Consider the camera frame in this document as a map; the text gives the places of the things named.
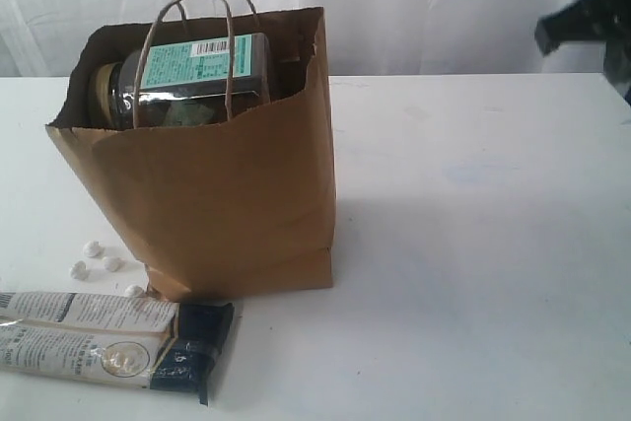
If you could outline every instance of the white pebble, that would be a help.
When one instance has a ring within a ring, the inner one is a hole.
[[[86,263],[84,261],[78,261],[77,263],[72,265],[72,268],[70,268],[70,277],[75,280],[83,281],[88,278],[89,273],[90,272],[88,271],[88,268],[86,267]]]
[[[145,296],[145,290],[138,285],[131,285],[125,290],[125,296],[127,298],[142,298]]]
[[[118,256],[106,256],[103,259],[103,265],[105,267],[105,270],[110,271],[112,273],[114,271],[118,271],[124,264],[125,264],[125,260],[123,260],[122,258]]]
[[[83,246],[83,254],[87,258],[95,258],[101,254],[103,247],[97,241],[89,241]]]

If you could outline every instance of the white table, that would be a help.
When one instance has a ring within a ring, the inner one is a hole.
[[[139,264],[0,80],[0,290],[120,293]],[[0,419],[631,419],[631,108],[597,75],[331,78],[332,290],[244,301],[211,408],[0,373]]]

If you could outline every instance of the brown paper bag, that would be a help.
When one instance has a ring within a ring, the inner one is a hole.
[[[46,131],[134,256],[171,300],[332,285],[335,179],[321,8],[234,18],[264,32],[284,99],[228,122],[90,128],[90,75],[139,49],[149,24],[94,32]],[[225,19],[162,24],[154,44],[226,34]]]

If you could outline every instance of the jar contents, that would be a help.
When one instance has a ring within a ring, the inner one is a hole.
[[[180,127],[226,120],[230,64],[228,39],[163,44],[149,50],[138,98],[141,127]],[[89,87],[95,128],[133,127],[133,84],[140,50],[124,61],[101,66]],[[264,34],[235,36],[234,116],[275,96],[269,43]]]

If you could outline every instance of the teal label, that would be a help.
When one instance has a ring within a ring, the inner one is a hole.
[[[229,54],[227,38],[153,46],[140,89],[226,79]],[[251,60],[252,35],[235,36],[236,78],[251,74]]]

